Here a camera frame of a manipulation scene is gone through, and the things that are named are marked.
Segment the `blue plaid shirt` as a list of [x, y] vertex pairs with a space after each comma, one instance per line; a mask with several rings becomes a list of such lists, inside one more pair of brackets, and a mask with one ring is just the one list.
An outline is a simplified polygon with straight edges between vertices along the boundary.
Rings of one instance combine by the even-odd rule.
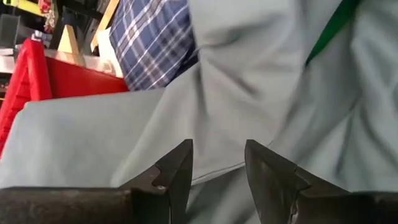
[[165, 87], [198, 62], [187, 0], [120, 0], [109, 40], [130, 91]]

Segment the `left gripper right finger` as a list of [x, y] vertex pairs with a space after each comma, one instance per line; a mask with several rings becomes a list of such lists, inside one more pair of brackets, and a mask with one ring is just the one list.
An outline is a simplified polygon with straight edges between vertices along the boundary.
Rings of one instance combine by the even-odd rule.
[[398, 224], [398, 192], [349, 192], [253, 139], [244, 156], [261, 224]]

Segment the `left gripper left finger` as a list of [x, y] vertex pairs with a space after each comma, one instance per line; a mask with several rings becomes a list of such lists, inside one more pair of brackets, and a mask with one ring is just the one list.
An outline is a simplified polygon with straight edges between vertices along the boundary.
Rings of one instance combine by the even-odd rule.
[[9, 187], [0, 224], [186, 224], [193, 141], [186, 139], [120, 187]]

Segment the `beige wooden desk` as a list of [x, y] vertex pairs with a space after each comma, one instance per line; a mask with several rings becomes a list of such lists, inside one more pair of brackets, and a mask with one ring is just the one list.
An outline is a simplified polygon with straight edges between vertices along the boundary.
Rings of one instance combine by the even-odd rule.
[[[46, 57], [54, 58], [73, 65], [79, 65], [99, 72], [116, 76], [116, 69], [106, 59], [97, 56], [77, 55], [57, 50], [44, 50]], [[19, 51], [16, 49], [0, 49], [0, 73], [12, 73], [16, 66]]]

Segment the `red plastic laundry bin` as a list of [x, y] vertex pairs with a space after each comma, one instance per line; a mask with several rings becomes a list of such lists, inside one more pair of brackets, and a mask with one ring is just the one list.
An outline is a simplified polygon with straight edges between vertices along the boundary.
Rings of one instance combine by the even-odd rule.
[[42, 43], [24, 41], [0, 106], [0, 156], [14, 118], [26, 103], [128, 90], [122, 78], [48, 57]]

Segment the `grey garment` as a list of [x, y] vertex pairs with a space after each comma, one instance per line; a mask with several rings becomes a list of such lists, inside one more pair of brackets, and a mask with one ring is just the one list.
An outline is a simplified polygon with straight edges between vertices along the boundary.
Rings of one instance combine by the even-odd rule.
[[313, 59], [341, 0], [189, 0], [199, 60], [165, 88], [29, 103], [0, 189], [118, 187], [194, 143], [189, 224], [260, 224], [253, 139], [346, 190], [398, 192], [398, 0], [362, 0]]

